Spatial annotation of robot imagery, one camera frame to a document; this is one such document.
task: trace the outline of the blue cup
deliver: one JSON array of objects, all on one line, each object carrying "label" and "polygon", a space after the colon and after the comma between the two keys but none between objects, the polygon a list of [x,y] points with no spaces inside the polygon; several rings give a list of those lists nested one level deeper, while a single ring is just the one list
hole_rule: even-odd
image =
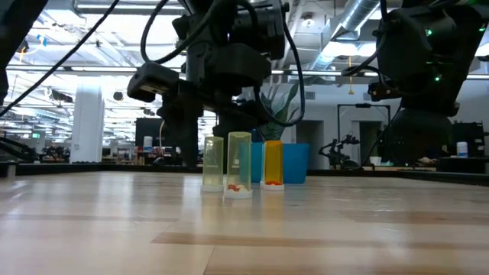
[{"label": "blue cup", "polygon": [[[283,145],[283,182],[302,184],[306,182],[309,165],[308,144]],[[251,144],[251,182],[259,183],[263,175],[263,143]]]}]

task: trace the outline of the ductwork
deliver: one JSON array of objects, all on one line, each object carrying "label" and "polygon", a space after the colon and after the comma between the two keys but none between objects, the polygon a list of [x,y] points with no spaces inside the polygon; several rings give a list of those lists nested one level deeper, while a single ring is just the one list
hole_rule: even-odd
[{"label": "ductwork", "polygon": [[380,4],[379,0],[349,0],[340,25],[347,31],[359,31]]},{"label": "ductwork", "polygon": [[[338,18],[328,20],[326,23],[321,38],[324,48],[339,31],[342,33],[357,32],[355,36],[358,36],[361,27],[377,10],[379,5],[379,0],[348,0],[343,13]],[[327,56],[327,53],[323,53],[324,48],[309,66],[311,70],[326,70],[335,59]]]}]

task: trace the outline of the orange object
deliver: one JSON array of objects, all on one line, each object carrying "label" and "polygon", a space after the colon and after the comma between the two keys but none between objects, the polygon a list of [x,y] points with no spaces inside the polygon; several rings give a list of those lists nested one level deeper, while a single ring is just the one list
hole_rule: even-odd
[{"label": "orange object", "polygon": [[282,185],[282,183],[279,183],[279,182],[276,182],[276,181],[273,181],[273,180],[269,180],[265,184],[266,185]]},{"label": "orange object", "polygon": [[283,185],[283,144],[281,141],[265,142],[263,178],[268,186]]},{"label": "orange object", "polygon": [[229,184],[228,185],[228,190],[239,191],[239,188],[236,187],[236,185],[234,185],[234,184]]}]

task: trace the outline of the wooden tabletop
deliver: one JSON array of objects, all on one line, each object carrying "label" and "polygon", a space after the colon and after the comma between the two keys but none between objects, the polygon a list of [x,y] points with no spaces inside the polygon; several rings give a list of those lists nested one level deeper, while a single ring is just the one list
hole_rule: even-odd
[{"label": "wooden tabletop", "polygon": [[309,177],[253,199],[199,175],[0,182],[0,274],[488,274],[489,189]]}]

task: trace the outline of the small orange piece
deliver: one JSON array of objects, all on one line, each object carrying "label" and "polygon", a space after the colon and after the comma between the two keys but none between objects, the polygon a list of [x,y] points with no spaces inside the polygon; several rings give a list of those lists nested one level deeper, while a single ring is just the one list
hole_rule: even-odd
[{"label": "small orange piece", "polygon": [[234,190],[234,191],[239,191],[239,189],[236,187],[234,184],[229,184],[228,185],[228,190]]},{"label": "small orange piece", "polygon": [[279,183],[279,182],[276,182],[273,180],[269,180],[265,184],[267,184],[267,185],[282,185],[282,183]]}]

